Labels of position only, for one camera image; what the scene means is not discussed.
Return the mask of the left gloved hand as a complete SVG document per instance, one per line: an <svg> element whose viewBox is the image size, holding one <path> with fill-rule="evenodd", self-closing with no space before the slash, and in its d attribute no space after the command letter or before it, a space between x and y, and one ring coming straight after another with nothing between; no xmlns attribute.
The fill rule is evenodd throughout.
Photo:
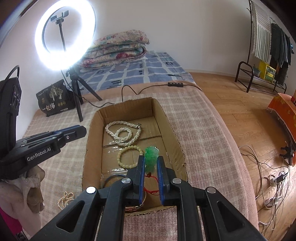
<svg viewBox="0 0 296 241"><path fill-rule="evenodd" d="M15 180L1 180L1 218L13 235L24 230L34 236L41 229L44 178L44 170L35 166Z"/></svg>

